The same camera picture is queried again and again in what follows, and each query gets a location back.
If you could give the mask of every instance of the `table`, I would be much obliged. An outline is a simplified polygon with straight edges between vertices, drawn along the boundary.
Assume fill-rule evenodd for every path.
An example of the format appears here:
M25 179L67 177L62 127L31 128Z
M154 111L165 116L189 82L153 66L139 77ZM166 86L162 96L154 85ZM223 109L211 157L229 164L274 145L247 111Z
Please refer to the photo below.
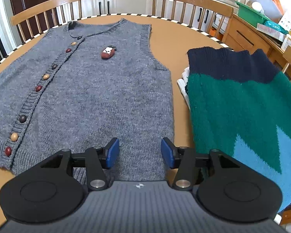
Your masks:
M177 21L168 21L166 18L150 17L140 14L118 14L94 16L81 20L87 24L108 24L126 18L129 21L152 24L150 37L150 48L156 59L171 71L172 90L173 90L173 107L174 107L174 125L176 146L194 146L192 128L190 122L190 112L185 100L180 93L177 80L181 78L183 70L189 65L187 51L192 48L211 46L219 49L227 47L215 38L210 38L208 34L197 30L196 28L187 27L186 24L180 24ZM14 60L27 52L34 46L42 36L33 38L28 43L19 47L11 53L1 64L0 72L3 71ZM4 183L13 178L12 173L0 169L0 188ZM5 221L5 217L0 208L0 225Z

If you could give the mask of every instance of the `white logo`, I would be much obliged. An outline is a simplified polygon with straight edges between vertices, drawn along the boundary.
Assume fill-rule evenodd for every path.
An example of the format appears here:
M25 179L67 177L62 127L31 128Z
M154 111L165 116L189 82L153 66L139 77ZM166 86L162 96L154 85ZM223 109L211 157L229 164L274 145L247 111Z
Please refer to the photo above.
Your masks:
M136 185L137 188L143 188L145 185L143 185L142 183L139 183L138 185Z

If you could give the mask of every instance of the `black and white striped table edge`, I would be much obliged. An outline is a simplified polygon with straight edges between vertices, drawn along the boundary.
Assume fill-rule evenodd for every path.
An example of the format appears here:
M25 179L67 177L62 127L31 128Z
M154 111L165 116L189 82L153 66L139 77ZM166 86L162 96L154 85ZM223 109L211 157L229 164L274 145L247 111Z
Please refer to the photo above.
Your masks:
M201 31L199 30L198 28L195 28L195 27L192 27L192 26L189 26L188 24L186 23L180 23L176 20L171 20L171 19L168 19L168 18L164 18L164 17L157 17L157 16L151 16L151 15L145 15L145 14L134 14L134 13L117 13L117 14L104 14L104 15L95 15L95 16L90 16L90 17L83 17L83 18L79 18L79 19L75 19L75 20L72 20L72 21L80 21L80 20L84 20L84 19L88 19L88 18L94 18L94 17L103 17L103 16L126 16L126 15L130 15L130 16L141 16L141 17L151 17L151 18L158 18L158 19L162 19L162 20L166 20L166 21L170 21L170 22L173 22L173 23L177 23L177 24L180 24L180 25L183 25L185 27L188 27L196 32L199 32L207 37L209 37L210 39L212 39L213 41L216 41L218 44L220 44L221 46L225 47L225 48L229 48L231 49L229 46L227 46L226 44L224 44L223 42L221 42L220 40L218 40L217 38L211 36L210 34L204 32L204 31ZM56 25L52 28L57 28L57 27L60 27L60 26L63 26L63 25L66 25L68 24L69 22L65 22L63 24L59 24L59 25ZM1 61L0 61L0 64L2 64L2 62L4 62L4 60L10 56L13 52L15 52L17 49L21 48L24 44L30 42L31 40L39 37L40 35L46 33L48 30L45 30L43 32L40 32L38 33L37 35L33 36L32 38L26 40L25 42L23 42L21 45L17 46L13 51L11 51L8 55L6 55Z

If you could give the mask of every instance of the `gray knitted vest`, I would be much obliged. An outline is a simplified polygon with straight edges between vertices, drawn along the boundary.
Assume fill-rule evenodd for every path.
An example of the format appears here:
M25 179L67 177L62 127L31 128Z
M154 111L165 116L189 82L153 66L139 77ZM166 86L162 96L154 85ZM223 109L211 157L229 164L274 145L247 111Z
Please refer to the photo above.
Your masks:
M150 31L151 25L125 19L69 22L50 29L1 72L0 167L17 175L63 148L84 152L117 137L120 154L108 175L164 179L160 140L173 139L172 87L170 71L150 51ZM110 45L115 55L103 60L101 52ZM43 80L44 74L50 78ZM74 176L83 182L84 169Z

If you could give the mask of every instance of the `metal screw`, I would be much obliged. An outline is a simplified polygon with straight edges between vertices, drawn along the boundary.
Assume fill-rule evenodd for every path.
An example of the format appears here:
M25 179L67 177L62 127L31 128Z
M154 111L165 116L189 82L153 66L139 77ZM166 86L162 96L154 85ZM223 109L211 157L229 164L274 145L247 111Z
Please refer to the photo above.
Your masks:
M188 180L177 180L176 186L181 187L181 188L186 188L186 187L191 186L191 182L189 182Z
M103 187L106 183L103 180L92 180L90 185L94 188Z

